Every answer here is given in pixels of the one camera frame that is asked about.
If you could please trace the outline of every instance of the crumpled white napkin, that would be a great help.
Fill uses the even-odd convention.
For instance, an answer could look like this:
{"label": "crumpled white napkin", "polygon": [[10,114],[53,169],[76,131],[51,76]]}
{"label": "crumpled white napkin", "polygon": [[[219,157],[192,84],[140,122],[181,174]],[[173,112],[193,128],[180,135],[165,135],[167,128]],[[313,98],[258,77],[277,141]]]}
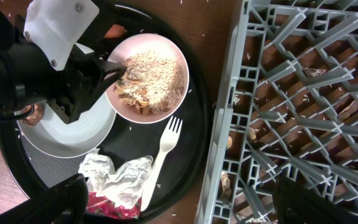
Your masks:
{"label": "crumpled white napkin", "polygon": [[114,164],[108,156],[98,154],[96,149],[84,158],[78,170],[87,181],[88,191],[96,192],[97,197],[105,196],[115,203],[115,207],[132,209],[142,196],[143,184],[152,170],[153,157],[145,156],[124,163],[115,172]]}

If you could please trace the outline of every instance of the white plastic fork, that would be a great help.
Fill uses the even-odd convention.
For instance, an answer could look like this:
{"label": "white plastic fork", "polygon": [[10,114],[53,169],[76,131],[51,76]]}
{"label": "white plastic fork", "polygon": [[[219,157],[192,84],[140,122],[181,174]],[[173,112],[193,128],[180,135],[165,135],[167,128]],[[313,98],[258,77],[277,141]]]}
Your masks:
{"label": "white plastic fork", "polygon": [[178,143],[182,122],[183,120],[172,116],[167,124],[167,127],[162,133],[160,140],[160,150],[158,152],[157,158],[155,158],[152,172],[144,184],[142,205],[140,208],[141,212],[146,210],[149,206],[165,157]]}

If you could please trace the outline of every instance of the dish rack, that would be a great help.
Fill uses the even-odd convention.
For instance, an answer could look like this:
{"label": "dish rack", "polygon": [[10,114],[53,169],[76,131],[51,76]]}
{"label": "dish rack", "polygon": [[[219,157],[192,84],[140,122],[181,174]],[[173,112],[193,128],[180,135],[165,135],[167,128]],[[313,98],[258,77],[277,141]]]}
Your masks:
{"label": "dish rack", "polygon": [[280,174],[358,216],[358,0],[237,9],[195,223],[273,223]]}

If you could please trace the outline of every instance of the fork handle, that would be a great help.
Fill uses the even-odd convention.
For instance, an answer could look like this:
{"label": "fork handle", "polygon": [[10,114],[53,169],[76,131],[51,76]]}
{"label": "fork handle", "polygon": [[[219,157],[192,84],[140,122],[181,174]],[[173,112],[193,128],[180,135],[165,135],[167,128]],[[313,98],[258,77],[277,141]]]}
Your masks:
{"label": "fork handle", "polygon": [[153,196],[155,184],[157,183],[158,176],[160,175],[162,164],[164,163],[166,156],[167,156],[166,152],[159,152],[157,157],[155,158],[155,161],[154,161],[154,164],[152,167],[152,172],[144,184],[143,194],[142,194],[142,205],[140,208],[141,212],[146,210],[150,204],[150,201]]}

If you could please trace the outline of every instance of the pink bowl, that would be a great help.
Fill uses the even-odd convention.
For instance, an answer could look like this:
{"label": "pink bowl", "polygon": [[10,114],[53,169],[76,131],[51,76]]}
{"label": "pink bowl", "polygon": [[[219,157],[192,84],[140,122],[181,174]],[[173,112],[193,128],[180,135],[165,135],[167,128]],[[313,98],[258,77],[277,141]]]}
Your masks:
{"label": "pink bowl", "polygon": [[126,106],[119,101],[119,96],[114,93],[115,85],[110,86],[106,90],[106,95],[111,106],[123,118],[140,124],[151,124],[162,121],[175,112],[182,104],[188,91],[189,86],[189,68],[187,66],[186,58],[180,49],[169,39],[157,34],[138,34],[132,36],[121,42],[111,53],[109,57],[110,62],[117,62],[124,64],[130,56],[152,50],[164,57],[174,59],[181,66],[183,72],[183,94],[180,101],[175,107],[162,114],[148,114],[146,116],[137,114],[133,106]]}

